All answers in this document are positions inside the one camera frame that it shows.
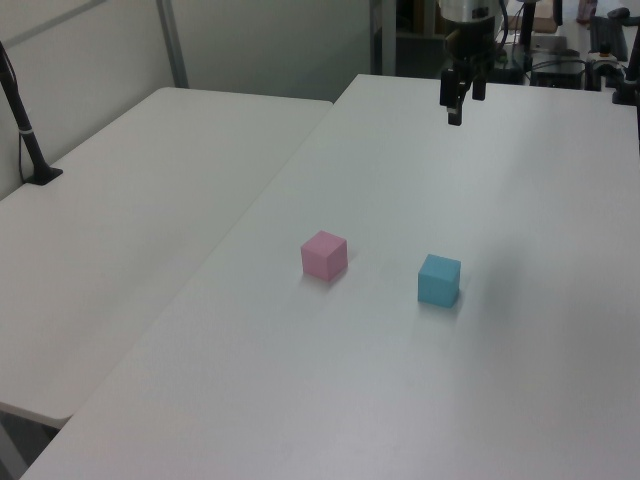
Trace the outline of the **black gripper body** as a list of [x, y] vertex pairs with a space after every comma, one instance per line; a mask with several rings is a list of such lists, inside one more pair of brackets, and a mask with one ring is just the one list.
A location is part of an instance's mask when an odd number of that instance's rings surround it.
[[478, 22], [445, 21], [445, 51], [454, 70], [486, 74], [495, 57], [495, 18]]

